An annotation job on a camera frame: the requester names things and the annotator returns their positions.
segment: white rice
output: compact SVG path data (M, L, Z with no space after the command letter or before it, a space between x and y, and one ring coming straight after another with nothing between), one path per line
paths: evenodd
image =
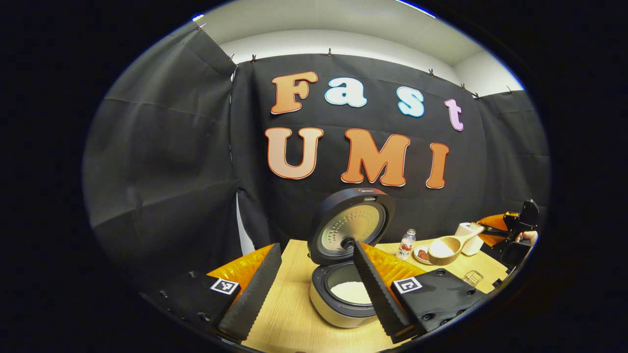
M356 304L371 304L369 294L362 282L345 282L332 287L332 293L342 300Z
M439 258L446 258L447 256L452 256L454 254L453 250L451 250L443 241L437 239L430 244L430 252L434 256L438 256Z

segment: white plate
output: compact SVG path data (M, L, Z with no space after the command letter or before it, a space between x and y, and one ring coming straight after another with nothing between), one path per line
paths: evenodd
M429 245L421 245L421 246L418 246L416 249L414 249L414 251L412 251L412 255L413 255L413 256L414 256L414 258L415 258L417 261L419 261L420 263L424 263L424 264L432 264L431 262L429 262L429 261L427 261L427 260L424 260L424 259L421 259L421 258L419 257L419 250L423 250L423 251L425 251L425 252L427 253L427 252L428 252L428 248L429 248Z

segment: white wall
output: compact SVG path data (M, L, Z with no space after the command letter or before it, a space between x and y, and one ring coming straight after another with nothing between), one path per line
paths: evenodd
M488 52L472 55L453 67L462 83L479 96L523 90L519 81Z
M229 56L234 55L235 63L276 57L279 55L324 53L329 48L333 54L356 55L398 63L429 72L455 84L460 79L454 69L425 53L407 46L373 36L329 30L294 30L265 33L230 41L220 45Z

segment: bottle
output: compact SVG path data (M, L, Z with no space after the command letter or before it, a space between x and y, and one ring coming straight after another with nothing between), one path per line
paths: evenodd
M397 258L406 260L410 253L412 252L412 247L414 246L414 242L416 241L416 231L414 229L408 229L406 234L401 238L401 243L399 244L399 250L397 250Z

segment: wooden tabletop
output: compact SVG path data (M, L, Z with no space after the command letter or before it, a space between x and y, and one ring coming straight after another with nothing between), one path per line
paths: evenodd
M417 241L415 247L429 243L430 240ZM376 247L394 254L399 243ZM268 353L365 353L404 343L393 344L378 320L354 329L341 329L327 323L310 301L311 274L318 265L307 254L307 242L290 240L281 255L281 267L273 286L242 345ZM482 252L473 256L461 254L444 266L420 263L412 254L407 262L425 271L445 268L460 278L476 270L484 276L476 288L484 293L493 290L492 284L497 278L506 278L506 267Z

